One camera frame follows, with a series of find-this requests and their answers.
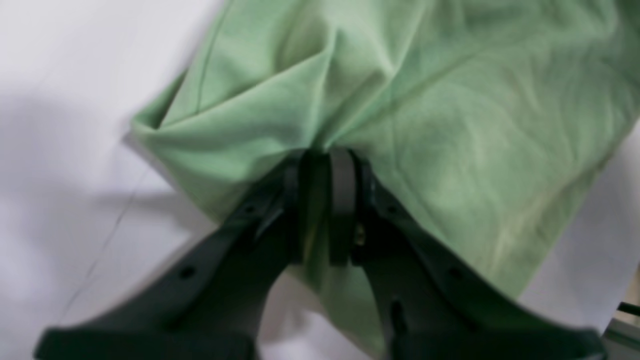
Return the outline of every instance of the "black plastic bracket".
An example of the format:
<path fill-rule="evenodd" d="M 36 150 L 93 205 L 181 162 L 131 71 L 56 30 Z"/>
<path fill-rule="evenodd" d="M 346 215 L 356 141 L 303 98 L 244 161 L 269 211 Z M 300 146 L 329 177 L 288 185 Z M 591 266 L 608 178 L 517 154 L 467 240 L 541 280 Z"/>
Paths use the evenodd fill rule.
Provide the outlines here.
<path fill-rule="evenodd" d="M 394 360 L 605 359 L 591 330 L 519 308 L 422 230 L 346 149 L 296 151 L 154 284 L 76 327 L 48 329 L 41 360 L 252 360 L 269 289 L 303 262 L 310 176 L 326 178 L 330 262 L 362 266 Z"/>

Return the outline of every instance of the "green garment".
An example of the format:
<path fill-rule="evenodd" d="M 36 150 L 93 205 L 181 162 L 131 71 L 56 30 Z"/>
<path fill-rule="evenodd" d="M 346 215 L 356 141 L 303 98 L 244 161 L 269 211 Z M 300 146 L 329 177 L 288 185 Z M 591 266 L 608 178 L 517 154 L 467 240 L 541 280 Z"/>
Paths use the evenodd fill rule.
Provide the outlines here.
<path fill-rule="evenodd" d="M 229 0 L 132 124 L 217 221 L 290 150 L 358 149 L 517 297 L 639 114 L 638 0 Z M 323 246 L 297 274 L 380 351 L 363 272 Z"/>

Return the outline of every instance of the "green cloth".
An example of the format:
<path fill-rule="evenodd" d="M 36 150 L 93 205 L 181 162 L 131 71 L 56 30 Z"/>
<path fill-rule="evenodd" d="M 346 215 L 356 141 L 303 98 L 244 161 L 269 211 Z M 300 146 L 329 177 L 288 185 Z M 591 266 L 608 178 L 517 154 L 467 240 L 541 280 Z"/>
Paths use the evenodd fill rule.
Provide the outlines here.
<path fill-rule="evenodd" d="M 229 0 L 133 131 L 223 220 L 292 149 L 366 155 L 420 225 L 525 288 L 640 114 L 637 0 Z M 356 268 L 298 269 L 381 348 Z"/>

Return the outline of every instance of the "white table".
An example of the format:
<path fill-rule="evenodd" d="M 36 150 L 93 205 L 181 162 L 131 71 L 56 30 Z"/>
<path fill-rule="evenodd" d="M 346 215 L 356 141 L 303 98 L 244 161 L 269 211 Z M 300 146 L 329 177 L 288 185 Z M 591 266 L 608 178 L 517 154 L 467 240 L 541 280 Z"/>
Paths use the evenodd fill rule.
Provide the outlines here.
<path fill-rule="evenodd" d="M 112 306 L 215 228 L 128 134 L 220 5 L 0 2 L 0 359 L 30 359 L 46 325 Z M 638 154 L 636 132 L 523 304 L 604 329 L 640 259 Z M 287 276 L 269 298 L 260 344 L 266 359 L 368 359 Z"/>

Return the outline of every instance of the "clamp jaw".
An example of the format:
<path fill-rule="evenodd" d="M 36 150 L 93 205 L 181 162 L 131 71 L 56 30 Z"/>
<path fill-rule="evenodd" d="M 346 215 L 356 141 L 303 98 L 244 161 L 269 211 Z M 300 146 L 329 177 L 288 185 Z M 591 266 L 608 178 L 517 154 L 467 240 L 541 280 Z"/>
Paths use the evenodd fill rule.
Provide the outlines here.
<path fill-rule="evenodd" d="M 364 269 L 388 359 L 606 359 L 595 331 L 552 324 L 495 291 L 346 149 L 291 153 L 154 284 L 87 323 L 48 329 L 35 358 L 258 359 L 269 289 L 303 262 L 312 182 L 329 203 L 331 265 Z"/>

